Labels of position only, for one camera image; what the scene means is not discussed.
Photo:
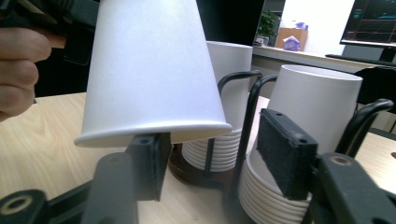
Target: cardboard box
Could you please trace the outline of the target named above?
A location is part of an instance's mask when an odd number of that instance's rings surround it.
[[[283,49],[283,39],[294,35],[300,42],[300,51],[304,51],[305,47],[305,42],[306,39],[308,38],[308,31],[302,30],[302,29],[294,29],[294,28],[279,28],[279,32],[276,37],[276,43],[275,47],[276,48],[281,48]]]

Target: desk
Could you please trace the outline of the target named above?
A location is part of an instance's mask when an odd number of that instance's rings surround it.
[[[123,151],[74,146],[84,101],[85,93],[38,98],[22,115],[0,123],[0,198],[41,189],[52,199],[90,180],[100,158]],[[261,98],[259,103],[268,102]],[[396,160],[389,155],[393,151],[396,142],[369,133],[358,161],[380,187],[396,193]],[[221,198],[221,191],[186,185],[167,171],[162,200],[139,202],[139,219],[149,224],[228,223]]]

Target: human hand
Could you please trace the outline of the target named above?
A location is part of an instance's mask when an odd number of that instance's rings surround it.
[[[36,62],[47,59],[51,43],[36,31],[0,28],[0,121],[27,110],[35,99]]]

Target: potted plant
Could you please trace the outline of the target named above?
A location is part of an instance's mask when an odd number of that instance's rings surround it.
[[[274,22],[277,16],[270,10],[264,10],[260,17],[259,27],[257,29],[257,38],[262,38],[264,45],[268,45],[268,40],[274,33]]]

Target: wooden table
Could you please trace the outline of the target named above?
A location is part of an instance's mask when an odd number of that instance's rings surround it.
[[[22,115],[0,123],[0,198],[18,190],[41,189],[52,199],[92,179],[103,156],[124,150],[74,145],[84,102],[85,93],[38,98]],[[259,103],[268,101],[261,98]],[[396,160],[390,153],[395,151],[395,141],[369,133],[357,157],[379,187],[394,193]],[[221,199],[220,190],[187,185],[167,171],[162,200],[139,202],[139,220],[150,224],[228,223]]]

